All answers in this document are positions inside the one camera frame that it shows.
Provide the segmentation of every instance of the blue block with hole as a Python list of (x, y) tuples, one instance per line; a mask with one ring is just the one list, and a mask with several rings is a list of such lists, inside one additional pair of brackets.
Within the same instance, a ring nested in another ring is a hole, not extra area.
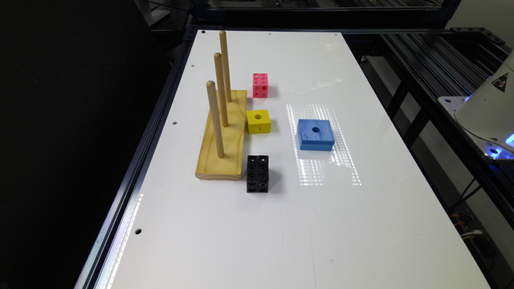
[(334, 135), (328, 120), (298, 120), (301, 150), (332, 151)]

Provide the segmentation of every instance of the yellow cube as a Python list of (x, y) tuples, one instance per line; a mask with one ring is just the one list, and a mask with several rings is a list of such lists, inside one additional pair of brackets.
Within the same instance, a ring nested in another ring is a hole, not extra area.
[(248, 133), (270, 133), (271, 120), (266, 109), (247, 111)]

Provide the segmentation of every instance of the yellow block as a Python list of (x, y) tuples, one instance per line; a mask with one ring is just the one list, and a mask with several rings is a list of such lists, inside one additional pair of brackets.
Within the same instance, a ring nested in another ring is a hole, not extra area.
[(247, 111), (248, 133), (269, 133), (271, 131), (270, 115), (266, 109)]
[(257, 134), (257, 133), (270, 133), (271, 130), (260, 130), (260, 128), (248, 128), (249, 134)]
[(198, 156), (195, 176), (201, 180), (241, 179), (243, 166), (244, 124), (247, 110), (247, 91), (232, 91), (232, 101), (226, 103), (228, 126), (222, 126), (225, 156), (219, 158), (210, 112), (203, 133), (202, 148)]

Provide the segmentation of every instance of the metal frame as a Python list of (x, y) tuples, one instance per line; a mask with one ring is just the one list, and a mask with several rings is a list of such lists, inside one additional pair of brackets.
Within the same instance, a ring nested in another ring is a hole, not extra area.
[[(432, 78), (433, 75), (430, 73), (422, 73), (422, 70), (425, 69), (423, 65), (429, 65), (429, 63), (425, 62), (419, 65), (419, 61), (426, 55), (415, 57), (415, 52), (409, 50), (399, 38), (383, 35), (382, 39), (383, 42), (379, 43), (381, 52), (421, 107), (420, 112), (403, 136), (407, 147), (414, 143), (430, 120), (470, 173), (482, 185), (510, 226), (514, 228), (514, 182), (512, 177), (509, 178), (509, 173), (502, 171), (501, 165), (490, 163), (483, 158), (482, 152), (437, 101), (438, 96), (443, 96), (442, 94), (448, 91), (457, 96), (469, 96), (483, 82), (483, 79), (469, 79), (469, 81), (475, 81), (475, 88), (458, 87), (457, 85), (444, 87), (443, 85), (453, 83), (453, 81), (442, 81), (442, 79), (436, 79), (435, 76)], [(501, 47), (500, 50), (505, 53), (504, 57), (506, 58), (508, 49)], [(451, 61), (462, 61), (462, 59), (456, 59), (455, 55), (448, 57), (451, 58)], [(473, 65), (463, 65), (462, 67), (469, 70), (464, 72), (465, 75), (473, 75), (472, 71), (477, 72)], [(402, 93), (397, 93), (396, 99), (392, 100), (394, 106), (391, 109), (387, 108), (391, 113), (398, 110), (398, 103), (402, 102)]]
[(102, 270), (115, 262), (115, 260), (108, 259), (108, 254), (113, 245), (116, 245), (116, 236), (119, 228), (123, 227), (122, 224), (126, 223), (128, 218), (130, 218), (126, 213), (131, 212), (135, 206), (136, 196), (145, 179), (146, 171), (152, 160), (153, 152), (173, 103), (191, 45), (192, 42), (184, 42), (178, 52), (177, 59), (169, 73), (143, 137), (137, 146), (134, 157), (118, 189), (108, 216), (105, 218), (104, 224), (96, 238), (95, 245), (75, 284), (75, 288), (94, 288), (99, 281)]
[(444, 0), (441, 7), (345, 7), (284, 8), (277, 0), (274, 8), (208, 7), (206, 0), (193, 0), (198, 24), (274, 28), (409, 28), (442, 29), (451, 19), (460, 0)]

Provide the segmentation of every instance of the black lego-like brick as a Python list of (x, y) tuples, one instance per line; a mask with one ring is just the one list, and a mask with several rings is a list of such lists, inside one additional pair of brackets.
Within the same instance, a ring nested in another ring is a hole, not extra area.
[(259, 172), (258, 180), (259, 181), (269, 181), (269, 173), (268, 172)]
[(248, 181), (257, 181), (257, 176), (258, 176), (257, 172), (248, 172), (247, 180)]
[(269, 186), (269, 156), (248, 156), (247, 193), (267, 193)]
[(248, 164), (256, 164), (259, 160), (259, 156), (248, 156)]
[(267, 156), (259, 156), (259, 163), (260, 164), (267, 164), (268, 163)]

